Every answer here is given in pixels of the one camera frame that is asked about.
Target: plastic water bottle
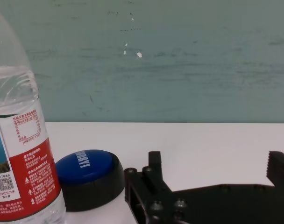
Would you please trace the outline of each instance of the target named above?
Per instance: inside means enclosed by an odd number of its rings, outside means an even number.
[[[36,81],[0,14],[0,223],[63,224],[64,217]]]

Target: screw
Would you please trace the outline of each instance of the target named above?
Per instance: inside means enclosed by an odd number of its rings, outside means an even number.
[[[255,185],[254,185],[254,189],[256,189],[256,190],[258,190],[258,191],[264,191],[264,190],[266,190],[266,189],[265,189],[265,186],[260,185],[260,184],[255,184]]]
[[[230,191],[230,186],[227,185],[227,184],[221,184],[220,189],[225,191],[225,192],[228,192],[228,191]]]
[[[181,219],[183,219],[183,217],[184,217],[184,214],[180,211],[176,211],[176,212],[173,213],[174,219],[181,220]]]
[[[130,173],[130,174],[133,174],[133,173],[137,172],[137,170],[135,168],[128,168],[127,172]]]
[[[182,199],[178,199],[174,205],[178,208],[185,208],[188,206],[187,203]]]
[[[159,211],[163,209],[162,202],[154,201],[150,207],[151,210]]]

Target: white surface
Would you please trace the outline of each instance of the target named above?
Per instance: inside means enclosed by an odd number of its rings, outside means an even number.
[[[85,149],[116,154],[138,171],[161,151],[171,190],[219,183],[271,184],[269,151],[284,153],[284,124],[47,123],[55,161]],[[135,224],[124,193],[100,208],[67,214],[67,224]]]

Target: barcode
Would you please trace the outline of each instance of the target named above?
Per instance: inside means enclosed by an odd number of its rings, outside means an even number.
[[[13,183],[11,177],[1,178],[0,179],[0,190],[11,190],[13,189]]]

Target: teal wall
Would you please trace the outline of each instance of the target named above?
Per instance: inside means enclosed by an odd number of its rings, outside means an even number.
[[[284,122],[284,0],[0,0],[0,11],[47,121]]]

